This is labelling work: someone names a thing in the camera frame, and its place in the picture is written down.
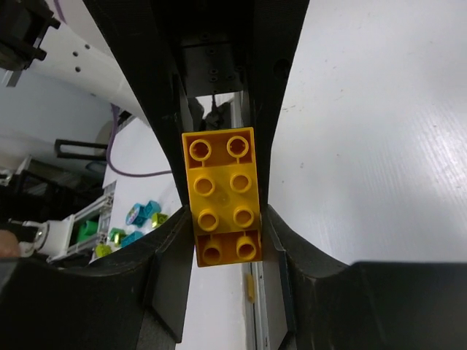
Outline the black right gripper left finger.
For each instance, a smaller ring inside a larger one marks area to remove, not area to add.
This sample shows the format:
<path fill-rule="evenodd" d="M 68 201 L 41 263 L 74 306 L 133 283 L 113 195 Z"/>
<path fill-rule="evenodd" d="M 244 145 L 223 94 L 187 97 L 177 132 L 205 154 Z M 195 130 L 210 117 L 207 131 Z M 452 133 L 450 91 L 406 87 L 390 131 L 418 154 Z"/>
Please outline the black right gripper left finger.
<path fill-rule="evenodd" d="M 173 349 L 193 262 L 190 210 L 84 268 L 1 260 L 3 349 Z"/>

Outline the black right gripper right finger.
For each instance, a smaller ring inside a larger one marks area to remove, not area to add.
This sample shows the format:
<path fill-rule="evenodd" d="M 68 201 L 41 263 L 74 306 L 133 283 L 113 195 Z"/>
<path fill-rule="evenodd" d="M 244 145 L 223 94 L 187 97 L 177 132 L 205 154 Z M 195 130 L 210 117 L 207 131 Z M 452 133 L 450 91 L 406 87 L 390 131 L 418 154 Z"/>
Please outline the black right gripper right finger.
<path fill-rule="evenodd" d="M 279 269 L 280 349 L 464 349 L 466 264 L 346 265 L 263 212 L 263 248 Z"/>

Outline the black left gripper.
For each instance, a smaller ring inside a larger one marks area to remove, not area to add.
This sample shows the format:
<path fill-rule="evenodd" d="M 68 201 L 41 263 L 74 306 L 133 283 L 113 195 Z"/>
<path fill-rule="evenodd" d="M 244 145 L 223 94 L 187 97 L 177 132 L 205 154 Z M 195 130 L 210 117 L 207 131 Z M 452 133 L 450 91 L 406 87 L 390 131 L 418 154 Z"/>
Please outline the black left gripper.
<path fill-rule="evenodd" d="M 188 97 L 234 93 L 244 88 L 246 69 L 248 117 L 254 128 L 259 201 L 264 210 L 272 142 L 309 2 L 84 4 L 169 161 L 182 205 L 188 204 L 188 185 L 181 140 L 181 82 Z"/>

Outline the yellow two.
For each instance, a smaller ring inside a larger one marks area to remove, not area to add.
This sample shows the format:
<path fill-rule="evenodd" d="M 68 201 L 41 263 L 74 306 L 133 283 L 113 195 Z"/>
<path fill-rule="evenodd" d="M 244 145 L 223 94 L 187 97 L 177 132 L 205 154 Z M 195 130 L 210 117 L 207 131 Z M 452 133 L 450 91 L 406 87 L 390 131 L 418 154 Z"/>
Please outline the yellow two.
<path fill-rule="evenodd" d="M 182 145 L 198 266 L 260 261 L 253 128 L 184 133 Z"/>

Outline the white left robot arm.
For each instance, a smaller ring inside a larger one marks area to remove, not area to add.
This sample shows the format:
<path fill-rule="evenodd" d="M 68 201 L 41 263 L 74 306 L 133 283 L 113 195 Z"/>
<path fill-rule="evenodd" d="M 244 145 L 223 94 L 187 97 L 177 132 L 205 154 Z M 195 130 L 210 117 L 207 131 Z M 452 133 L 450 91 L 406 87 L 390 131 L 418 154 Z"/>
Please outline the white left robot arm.
<path fill-rule="evenodd" d="M 240 93 L 255 132 L 260 207 L 268 206 L 271 148 L 307 1 L 87 1 L 110 54 L 59 19 L 46 1 L 1 3 L 1 67 L 35 69 L 141 118 L 188 203 L 181 135 L 188 102 Z"/>

